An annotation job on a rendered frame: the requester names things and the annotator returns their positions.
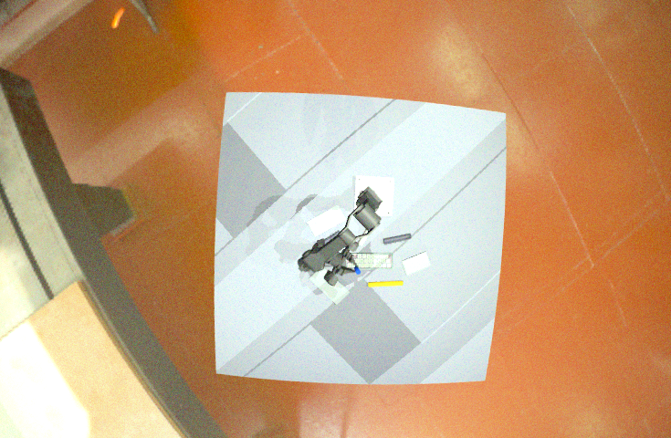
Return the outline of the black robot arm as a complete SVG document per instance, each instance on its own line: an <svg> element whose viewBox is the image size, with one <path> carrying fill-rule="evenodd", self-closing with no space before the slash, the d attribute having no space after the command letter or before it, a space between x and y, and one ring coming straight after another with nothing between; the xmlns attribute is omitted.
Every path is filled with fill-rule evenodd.
<svg viewBox="0 0 671 438"><path fill-rule="evenodd" d="M383 203L383 199L369 185L358 195L356 207L347 218L345 227L333 237L327 244L324 238L317 240L311 250L309 249L301 255L297 261L298 270L307 272L310 269L313 272L322 271L330 257L337 254L346 246L352 245L357 239L369 236L380 224L381 216L376 212ZM368 231L364 235L355 235L348 227L351 217L354 216Z"/></svg>

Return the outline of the white keyboard with keys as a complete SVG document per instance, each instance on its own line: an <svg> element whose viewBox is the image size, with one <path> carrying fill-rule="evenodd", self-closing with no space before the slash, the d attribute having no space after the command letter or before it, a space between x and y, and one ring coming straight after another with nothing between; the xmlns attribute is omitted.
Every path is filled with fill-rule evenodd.
<svg viewBox="0 0 671 438"><path fill-rule="evenodd" d="M354 261L364 269L393 269L393 253L352 253ZM346 267L354 269L355 265L346 259Z"/></svg>

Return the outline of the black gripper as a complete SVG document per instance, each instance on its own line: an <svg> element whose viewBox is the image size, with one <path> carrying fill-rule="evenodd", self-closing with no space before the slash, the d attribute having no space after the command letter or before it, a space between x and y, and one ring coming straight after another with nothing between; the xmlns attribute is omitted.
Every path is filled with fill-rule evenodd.
<svg viewBox="0 0 671 438"><path fill-rule="evenodd" d="M356 272L355 270L349 269L345 266L342 266L343 262L345 259L347 259L350 263L355 265L356 267L359 267L355 261L354 261L354 255L350 253L350 251L355 252L359 246L358 242L354 242L350 246L346 246L345 249L342 249L341 253L338 252L337 254L333 255L332 257L329 258L329 260L326 262L326 264L329 264L331 266L334 266L332 268L332 271L328 270L326 274L324 275L324 280L330 284L331 286L335 286L336 283L338 282L338 277L335 276L336 273L340 274L343 276L343 274L346 273L351 273L351 272Z"/></svg>

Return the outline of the yellow cylinder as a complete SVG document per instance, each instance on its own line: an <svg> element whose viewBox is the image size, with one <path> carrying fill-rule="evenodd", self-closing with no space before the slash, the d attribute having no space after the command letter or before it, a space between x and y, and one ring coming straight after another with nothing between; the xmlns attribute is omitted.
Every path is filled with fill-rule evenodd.
<svg viewBox="0 0 671 438"><path fill-rule="evenodd" d="M368 287L400 286L402 284L403 284L403 280L393 281L393 282L369 282Z"/></svg>

